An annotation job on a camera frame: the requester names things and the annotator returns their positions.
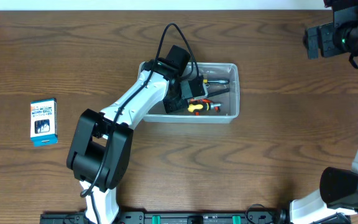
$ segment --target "gray plastic bin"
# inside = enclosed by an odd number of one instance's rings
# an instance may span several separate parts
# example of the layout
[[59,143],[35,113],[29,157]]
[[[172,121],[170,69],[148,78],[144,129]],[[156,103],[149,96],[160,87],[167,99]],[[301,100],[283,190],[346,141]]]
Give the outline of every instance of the gray plastic bin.
[[[162,101],[157,103],[144,117],[146,122],[163,122],[163,123],[214,123],[227,124],[239,115],[240,111],[240,84],[237,66],[233,63],[198,63],[200,75],[204,75],[204,79],[225,78],[229,79],[228,85],[210,85],[208,93],[212,93],[223,88],[230,88],[230,92],[222,95],[208,98],[214,103],[221,103],[221,111],[217,113],[215,110],[202,111],[199,116],[195,116],[186,109],[166,114]],[[184,74],[191,71],[189,63]],[[196,67],[189,79],[196,76]]]

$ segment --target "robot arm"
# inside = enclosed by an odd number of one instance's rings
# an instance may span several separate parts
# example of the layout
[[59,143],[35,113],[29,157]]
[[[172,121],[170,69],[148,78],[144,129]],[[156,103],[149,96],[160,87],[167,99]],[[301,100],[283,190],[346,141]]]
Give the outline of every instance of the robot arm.
[[[166,58],[158,58],[159,51],[160,47],[156,59],[144,63],[138,80],[120,99],[99,113],[88,109],[78,120],[67,167],[84,188],[85,215],[94,223],[110,224],[118,214],[116,186],[129,163],[133,131],[146,113],[160,101],[167,113],[182,109],[187,106],[183,95],[193,97],[193,90],[200,93],[189,82],[201,86],[203,77],[197,75],[191,81],[181,77],[190,54],[176,45]],[[106,146],[93,141],[101,137],[107,139]]]
[[[101,112],[104,113],[104,117],[112,121],[118,111],[118,107],[120,107],[133,92],[138,90],[141,85],[144,85],[149,75],[150,71],[142,71],[136,83],[119,100],[101,110]],[[128,128],[132,130],[135,129],[151,107],[165,98],[167,91],[168,80],[166,80],[163,75],[154,72],[147,86],[125,106],[117,120],[117,124],[125,123],[128,125]],[[80,181],[80,184],[84,189],[88,189],[91,185],[87,181]],[[116,202],[116,188],[107,189],[103,192],[100,191],[98,187],[94,187],[93,197],[100,224],[112,223],[119,211]],[[91,196],[86,196],[86,207],[85,216],[93,223],[97,223]]]
[[[318,57],[318,48],[323,57],[350,52],[349,61],[358,69],[353,61],[353,57],[358,56],[358,0],[326,0],[325,3],[333,7],[334,22],[305,32],[308,56]],[[321,176],[318,190],[290,204],[290,220],[294,224],[324,223],[334,218],[338,223],[350,223],[345,215],[357,213],[358,151],[351,171],[328,167]]]

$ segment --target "wooden table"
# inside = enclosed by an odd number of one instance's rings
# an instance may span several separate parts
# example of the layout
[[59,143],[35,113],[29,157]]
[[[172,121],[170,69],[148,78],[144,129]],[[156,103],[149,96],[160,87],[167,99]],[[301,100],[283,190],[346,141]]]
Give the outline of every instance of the wooden table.
[[[319,187],[328,167],[350,169],[358,147],[358,71],[348,55],[308,60],[305,27],[329,11],[0,12],[0,223],[86,207],[65,161],[80,114],[135,82],[175,21],[199,62],[239,69],[231,124],[141,122],[117,200],[149,211],[286,205]],[[161,55],[183,42],[174,29]],[[30,141],[30,102],[55,97],[53,146]]]

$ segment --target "small box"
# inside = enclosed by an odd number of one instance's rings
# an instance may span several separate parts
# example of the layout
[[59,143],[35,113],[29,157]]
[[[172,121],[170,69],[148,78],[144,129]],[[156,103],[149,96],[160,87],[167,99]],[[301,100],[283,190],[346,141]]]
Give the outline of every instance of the small box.
[[30,138],[35,147],[57,143],[56,112],[57,104],[54,98],[31,103]]

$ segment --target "screwdriver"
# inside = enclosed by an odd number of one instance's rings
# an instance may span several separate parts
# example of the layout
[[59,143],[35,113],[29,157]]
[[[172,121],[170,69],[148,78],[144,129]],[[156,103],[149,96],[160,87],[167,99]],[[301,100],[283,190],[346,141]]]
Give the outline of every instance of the screwdriver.
[[190,113],[196,113],[198,114],[200,111],[208,111],[214,108],[217,108],[219,106],[222,106],[222,104],[220,103],[204,103],[204,102],[197,102],[194,104],[189,104],[189,107],[187,108],[187,110]]
[[204,83],[227,85],[227,84],[229,84],[229,80],[207,79],[207,80],[204,80]]

